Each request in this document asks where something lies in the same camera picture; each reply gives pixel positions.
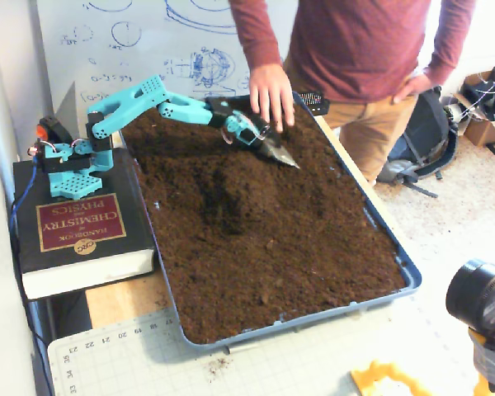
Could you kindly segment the foil-wrapped scoop gripper finger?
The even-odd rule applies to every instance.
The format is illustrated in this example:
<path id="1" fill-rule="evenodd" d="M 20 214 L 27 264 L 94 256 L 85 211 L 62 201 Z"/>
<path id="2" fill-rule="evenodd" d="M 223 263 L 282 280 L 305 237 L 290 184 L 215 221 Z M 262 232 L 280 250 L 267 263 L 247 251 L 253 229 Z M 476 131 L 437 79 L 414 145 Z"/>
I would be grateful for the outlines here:
<path id="1" fill-rule="evenodd" d="M 300 166 L 291 157 L 291 154 L 281 144 L 272 140 L 264 140 L 262 142 L 262 153 L 268 158 L 273 158 L 280 163 L 300 169 Z"/>

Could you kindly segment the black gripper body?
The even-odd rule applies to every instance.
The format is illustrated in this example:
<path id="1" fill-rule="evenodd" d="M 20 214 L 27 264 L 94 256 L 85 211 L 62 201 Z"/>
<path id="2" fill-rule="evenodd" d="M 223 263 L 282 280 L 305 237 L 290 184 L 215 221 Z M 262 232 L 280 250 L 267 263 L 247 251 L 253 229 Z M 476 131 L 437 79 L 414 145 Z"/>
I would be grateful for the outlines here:
<path id="1" fill-rule="evenodd" d="M 252 125 L 258 132 L 258 136 L 251 144 L 260 153 L 266 155 L 277 155 L 281 148 L 281 137 L 273 130 L 271 125 L 263 119 L 250 119 Z"/>

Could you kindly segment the person's right hand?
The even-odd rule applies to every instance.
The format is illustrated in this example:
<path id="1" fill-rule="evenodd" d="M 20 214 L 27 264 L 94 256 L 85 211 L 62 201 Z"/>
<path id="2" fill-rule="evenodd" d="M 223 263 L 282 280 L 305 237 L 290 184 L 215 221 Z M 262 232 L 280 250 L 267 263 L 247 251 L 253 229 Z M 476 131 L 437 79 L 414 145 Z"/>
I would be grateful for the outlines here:
<path id="1" fill-rule="evenodd" d="M 280 64 L 263 64 L 251 70 L 249 80 L 252 110 L 264 121 L 273 120 L 278 133 L 295 123 L 290 80 Z"/>

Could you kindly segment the person's left hand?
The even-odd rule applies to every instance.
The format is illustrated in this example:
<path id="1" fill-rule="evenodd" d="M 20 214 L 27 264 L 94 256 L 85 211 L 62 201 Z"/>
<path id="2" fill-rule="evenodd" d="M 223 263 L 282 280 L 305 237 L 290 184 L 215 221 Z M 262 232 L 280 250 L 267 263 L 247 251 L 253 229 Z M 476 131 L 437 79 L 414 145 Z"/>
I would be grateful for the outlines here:
<path id="1" fill-rule="evenodd" d="M 411 76 L 394 94 L 393 104 L 398 104 L 402 99 L 419 95 L 434 87 L 434 82 L 425 74 L 418 73 Z"/>

